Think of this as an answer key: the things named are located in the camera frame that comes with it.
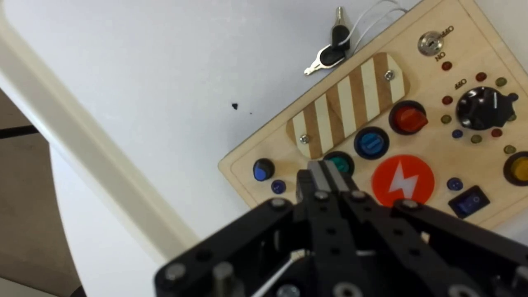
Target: wooden board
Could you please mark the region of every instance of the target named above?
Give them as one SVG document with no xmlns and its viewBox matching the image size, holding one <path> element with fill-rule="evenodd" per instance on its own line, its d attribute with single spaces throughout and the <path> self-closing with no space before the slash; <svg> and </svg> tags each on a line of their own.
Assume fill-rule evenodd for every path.
<svg viewBox="0 0 528 297">
<path fill-rule="evenodd" d="M 452 27 L 454 32 L 444 38 L 444 58 L 424 56 L 418 51 L 418 40 L 426 32 L 444 32 Z M 416 136 L 395 134 L 388 124 L 386 109 L 375 117 L 367 117 L 367 126 L 382 127 L 390 134 L 390 150 L 383 159 L 365 160 L 358 157 L 353 149 L 353 132 L 344 140 L 332 144 L 320 152 L 307 152 L 299 147 L 299 134 L 292 132 L 296 116 L 306 114 L 314 107 L 320 98 L 329 98 L 330 93 L 350 79 L 353 73 L 362 70 L 365 63 L 380 55 L 391 56 L 398 65 L 398 71 L 405 76 L 406 93 L 405 99 L 418 101 L 428 112 L 429 124 Z M 444 71 L 443 63 L 451 61 L 452 70 Z M 487 73 L 487 79 L 476 81 L 477 73 Z M 509 83 L 504 88 L 495 86 L 497 78 L 505 78 Z M 350 79 L 352 89 L 357 89 L 365 81 Z M 456 103 L 469 89 L 489 86 L 499 89 L 502 94 L 517 93 L 518 101 L 514 104 L 517 121 L 509 122 L 502 131 L 502 137 L 492 137 L 490 131 L 462 129 L 456 121 Z M 271 192 L 273 180 L 286 180 L 287 192 L 283 195 L 296 202 L 296 173 L 307 167 L 311 159 L 319 159 L 325 152 L 347 152 L 355 160 L 353 180 L 365 192 L 373 193 L 372 177 L 375 170 L 395 155 L 415 155 L 424 160 L 434 173 L 433 198 L 428 205 L 454 215 L 448 205 L 457 193 L 448 190 L 446 182 L 451 177 L 459 177 L 466 188 L 479 185 L 490 198 L 490 205 L 467 220 L 485 228 L 497 228 L 528 208 L 528 188 L 514 187 L 504 177 L 504 165 L 509 155 L 504 152 L 505 145 L 515 145 L 517 150 L 528 150 L 528 76 L 515 61 L 505 43 L 482 15 L 481 8 L 472 0 L 424 0 L 395 27 L 380 35 L 365 50 L 344 63 L 324 81 L 316 84 L 307 94 L 301 96 L 294 104 L 284 109 L 245 144 L 226 155 L 220 170 L 238 190 L 238 193 L 253 206 L 274 197 Z M 452 96 L 454 104 L 444 106 L 443 98 Z M 342 124 L 340 109 L 335 111 L 327 104 L 330 127 Z M 443 116 L 452 116 L 452 122 L 443 124 Z M 464 137 L 452 139 L 452 131 L 462 129 Z M 471 137 L 479 134 L 481 144 L 472 144 Z M 258 159 L 269 159 L 276 164 L 274 178 L 256 182 L 253 178 L 253 164 Z"/>
</svg>

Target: rotary knob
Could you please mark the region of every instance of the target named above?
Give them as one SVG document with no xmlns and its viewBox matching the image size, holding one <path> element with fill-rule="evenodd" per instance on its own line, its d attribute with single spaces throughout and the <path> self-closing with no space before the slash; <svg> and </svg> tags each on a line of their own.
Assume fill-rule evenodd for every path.
<svg viewBox="0 0 528 297">
<path fill-rule="evenodd" d="M 457 104 L 457 119 L 472 131 L 504 127 L 515 117 L 515 93 L 504 96 L 492 88 L 476 88 L 467 91 Z"/>
</svg>

